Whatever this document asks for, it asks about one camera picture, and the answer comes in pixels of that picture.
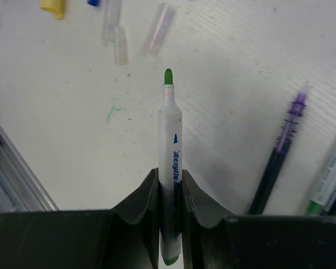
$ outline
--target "pen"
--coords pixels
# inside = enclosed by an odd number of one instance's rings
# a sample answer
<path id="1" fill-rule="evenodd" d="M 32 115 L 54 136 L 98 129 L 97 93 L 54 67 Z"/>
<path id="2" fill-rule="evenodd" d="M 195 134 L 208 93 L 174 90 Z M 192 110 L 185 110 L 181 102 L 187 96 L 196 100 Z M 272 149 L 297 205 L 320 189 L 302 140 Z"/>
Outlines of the pen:
<path id="1" fill-rule="evenodd" d="M 181 252 L 179 184 L 181 182 L 182 112 L 174 100 L 172 70 L 164 75 L 163 104 L 158 111 L 158 178 L 161 186 L 161 255 L 166 265 Z"/>
<path id="2" fill-rule="evenodd" d="M 307 207 L 306 215 L 324 215 L 330 212 L 336 200 L 336 139 L 327 162 L 317 178 L 317 185 Z"/>
<path id="3" fill-rule="evenodd" d="M 308 89 L 307 85 L 305 85 L 297 94 L 294 102 L 292 102 L 291 108 L 288 111 L 288 117 L 285 119 L 282 126 L 281 135 L 277 137 L 274 150 L 270 156 L 268 165 L 265 168 L 265 172 L 248 210 L 248 214 L 262 214 L 265 209 L 265 205 L 268 202 L 270 193 L 297 131 L 297 126 L 305 108 L 305 99 Z"/>

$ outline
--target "purple pen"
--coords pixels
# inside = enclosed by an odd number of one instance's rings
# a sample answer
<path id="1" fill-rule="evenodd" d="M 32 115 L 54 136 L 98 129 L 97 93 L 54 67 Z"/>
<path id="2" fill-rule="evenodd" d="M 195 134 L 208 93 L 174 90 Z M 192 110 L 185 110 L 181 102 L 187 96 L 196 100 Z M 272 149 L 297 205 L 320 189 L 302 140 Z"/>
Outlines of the purple pen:
<path id="1" fill-rule="evenodd" d="M 270 156 L 268 165 L 265 168 L 265 172 L 260 181 L 254 200 L 251 203 L 248 214 L 262 214 L 265 209 L 265 205 L 268 202 L 270 193 L 297 131 L 302 112 L 306 106 L 305 100 L 308 91 L 309 88 L 305 85 L 292 102 L 290 110 L 288 111 L 288 117 L 284 120 L 284 124 L 281 127 L 282 132 L 276 139 L 274 150 Z"/>

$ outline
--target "clear plastic cap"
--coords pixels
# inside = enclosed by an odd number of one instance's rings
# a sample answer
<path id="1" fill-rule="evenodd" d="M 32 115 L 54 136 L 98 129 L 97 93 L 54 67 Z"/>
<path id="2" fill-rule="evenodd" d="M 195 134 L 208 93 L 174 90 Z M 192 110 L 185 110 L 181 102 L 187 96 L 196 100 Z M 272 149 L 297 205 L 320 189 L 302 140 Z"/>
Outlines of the clear plastic cap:
<path id="1" fill-rule="evenodd" d="M 157 13 L 154 20 L 152 21 L 150 31 L 148 32 L 143 43 L 143 56 L 149 54 L 155 57 L 158 55 L 158 52 L 160 51 L 174 20 L 175 14 L 175 8 L 169 6 L 166 3 L 162 3 L 158 6 Z"/>
<path id="2" fill-rule="evenodd" d="M 120 66 L 128 63 L 127 40 L 122 26 L 115 27 L 114 61 Z"/>
<path id="3" fill-rule="evenodd" d="M 115 42 L 115 28 L 119 25 L 122 0 L 106 0 L 102 40 L 105 45 Z"/>

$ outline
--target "yellow marker cap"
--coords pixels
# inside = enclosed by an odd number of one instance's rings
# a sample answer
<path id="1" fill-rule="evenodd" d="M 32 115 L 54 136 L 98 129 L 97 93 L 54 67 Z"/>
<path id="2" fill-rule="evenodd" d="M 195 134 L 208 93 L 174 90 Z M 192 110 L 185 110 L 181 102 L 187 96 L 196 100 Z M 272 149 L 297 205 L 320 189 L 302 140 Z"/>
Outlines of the yellow marker cap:
<path id="1" fill-rule="evenodd" d="M 40 0 L 40 8 L 52 12 L 54 18 L 61 20 L 65 8 L 65 0 Z"/>

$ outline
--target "acrylic marker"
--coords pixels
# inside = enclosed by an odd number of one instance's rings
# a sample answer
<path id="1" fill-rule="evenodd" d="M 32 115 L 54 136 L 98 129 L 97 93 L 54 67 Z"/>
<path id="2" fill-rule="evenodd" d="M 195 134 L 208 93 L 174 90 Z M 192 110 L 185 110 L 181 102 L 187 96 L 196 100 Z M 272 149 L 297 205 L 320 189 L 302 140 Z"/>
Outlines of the acrylic marker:
<path id="1" fill-rule="evenodd" d="M 161 255 L 166 265 L 175 263 L 181 252 L 179 221 L 181 182 L 182 112 L 174 100 L 172 70 L 164 75 L 163 104 L 158 111 L 158 177 L 161 185 Z"/>
<path id="2" fill-rule="evenodd" d="M 328 161 L 317 178 L 317 185 L 310 198 L 306 215 L 319 216 L 329 211 L 336 199 L 336 139 L 332 146 Z"/>

